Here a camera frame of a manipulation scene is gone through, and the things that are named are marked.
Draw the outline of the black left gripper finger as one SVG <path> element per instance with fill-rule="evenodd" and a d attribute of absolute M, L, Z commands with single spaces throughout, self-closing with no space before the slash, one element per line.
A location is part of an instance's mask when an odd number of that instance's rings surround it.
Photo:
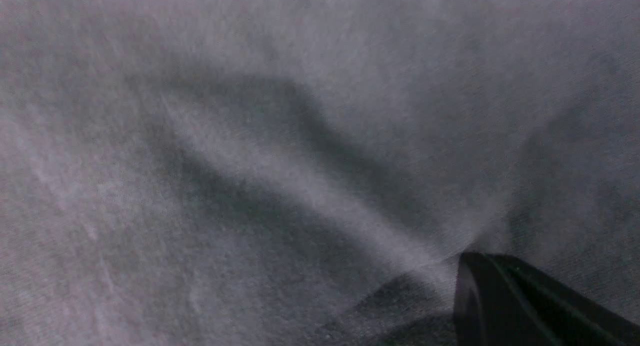
<path fill-rule="evenodd" d="M 638 345 L 637 324 L 519 258 L 460 255 L 454 297 L 459 345 Z"/>

